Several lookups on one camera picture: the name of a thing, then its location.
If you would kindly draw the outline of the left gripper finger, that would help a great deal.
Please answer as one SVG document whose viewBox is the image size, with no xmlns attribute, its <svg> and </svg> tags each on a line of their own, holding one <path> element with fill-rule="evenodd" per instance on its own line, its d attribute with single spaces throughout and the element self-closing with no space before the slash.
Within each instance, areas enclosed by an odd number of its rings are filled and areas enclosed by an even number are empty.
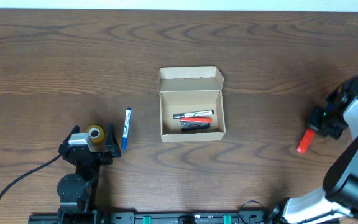
<svg viewBox="0 0 358 224">
<path fill-rule="evenodd" d="M 75 125 L 73 129 L 71 130 L 70 134 L 62 141 L 61 146 L 67 146 L 69 145 L 69 140 L 73 134 L 78 134 L 80 131 L 80 127 L 78 125 Z"/>
<path fill-rule="evenodd" d="M 115 137 L 113 124 L 110 124 L 108 127 L 104 146 L 107 150 L 119 150 L 119 145 Z"/>
</svg>

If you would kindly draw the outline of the blue whiteboard marker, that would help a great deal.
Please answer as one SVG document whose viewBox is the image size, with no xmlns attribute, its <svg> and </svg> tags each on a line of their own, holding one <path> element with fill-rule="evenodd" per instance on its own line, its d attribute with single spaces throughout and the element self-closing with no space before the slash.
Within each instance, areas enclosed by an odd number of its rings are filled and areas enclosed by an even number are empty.
<svg viewBox="0 0 358 224">
<path fill-rule="evenodd" d="M 127 141 L 128 141 L 128 137 L 129 137 L 129 127 L 130 127 L 130 123 L 131 123 L 131 113 L 132 113 L 132 110 L 130 107 L 128 107 L 126 109 L 125 120 L 124 120 L 124 129 L 123 129 L 123 134 L 122 134 L 122 144 L 121 144 L 122 150 L 127 149 Z"/>
</svg>

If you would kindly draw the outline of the yellow tape roll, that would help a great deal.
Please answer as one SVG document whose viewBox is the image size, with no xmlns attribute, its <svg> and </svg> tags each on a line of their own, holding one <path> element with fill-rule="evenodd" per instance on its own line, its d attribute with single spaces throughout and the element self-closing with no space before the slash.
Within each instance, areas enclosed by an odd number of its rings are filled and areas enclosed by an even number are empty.
<svg viewBox="0 0 358 224">
<path fill-rule="evenodd" d="M 104 130 L 99 125 L 94 124 L 89 126 L 86 132 L 89 134 L 89 137 L 91 138 L 93 144 L 100 143 L 105 137 Z"/>
</svg>

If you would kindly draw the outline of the red utility knife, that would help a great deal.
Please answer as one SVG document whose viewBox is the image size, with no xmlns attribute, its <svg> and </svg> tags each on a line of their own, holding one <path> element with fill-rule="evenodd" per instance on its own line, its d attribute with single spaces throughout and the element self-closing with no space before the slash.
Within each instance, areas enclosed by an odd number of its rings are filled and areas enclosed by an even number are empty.
<svg viewBox="0 0 358 224">
<path fill-rule="evenodd" d="M 307 151 L 314 136 L 315 136 L 315 131 L 313 131 L 312 129 L 307 129 L 304 135 L 302 136 L 299 145 L 296 149 L 297 153 L 304 154 Z"/>
</svg>

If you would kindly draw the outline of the red and black stapler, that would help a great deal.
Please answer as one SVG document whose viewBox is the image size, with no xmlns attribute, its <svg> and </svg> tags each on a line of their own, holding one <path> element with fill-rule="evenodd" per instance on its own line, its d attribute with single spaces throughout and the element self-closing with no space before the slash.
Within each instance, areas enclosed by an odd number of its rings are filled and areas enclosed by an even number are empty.
<svg viewBox="0 0 358 224">
<path fill-rule="evenodd" d="M 181 118 L 180 123 L 181 123 L 182 131 L 208 129 L 212 123 L 212 118 L 210 117 Z"/>
</svg>

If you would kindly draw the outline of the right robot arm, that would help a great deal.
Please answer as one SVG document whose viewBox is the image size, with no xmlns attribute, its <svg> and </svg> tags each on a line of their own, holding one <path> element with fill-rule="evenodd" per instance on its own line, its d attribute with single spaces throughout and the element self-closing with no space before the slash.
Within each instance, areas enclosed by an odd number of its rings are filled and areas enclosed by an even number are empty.
<svg viewBox="0 0 358 224">
<path fill-rule="evenodd" d="M 339 223 L 342 217 L 358 220 L 358 78 L 346 80 L 315 106 L 298 146 L 305 151 L 315 134 L 339 139 L 349 129 L 352 142 L 327 171 L 322 187 L 301 197 L 288 198 L 270 215 L 270 223 Z"/>
</svg>

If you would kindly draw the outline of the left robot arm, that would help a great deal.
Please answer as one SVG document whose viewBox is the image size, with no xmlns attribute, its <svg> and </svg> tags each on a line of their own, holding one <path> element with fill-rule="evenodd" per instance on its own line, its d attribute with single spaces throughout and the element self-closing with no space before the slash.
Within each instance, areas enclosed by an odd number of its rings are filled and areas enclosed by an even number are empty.
<svg viewBox="0 0 358 224">
<path fill-rule="evenodd" d="M 88 133 L 80 133 L 75 126 L 58 148 L 63 160 L 76 166 L 74 173 L 62 177 L 57 185 L 60 197 L 58 210 L 59 223 L 109 223 L 109 213 L 99 209 L 96 193 L 101 166 L 113 164 L 113 159 L 121 156 L 121 149 L 110 124 L 105 137 L 103 152 L 94 152 L 94 144 Z"/>
</svg>

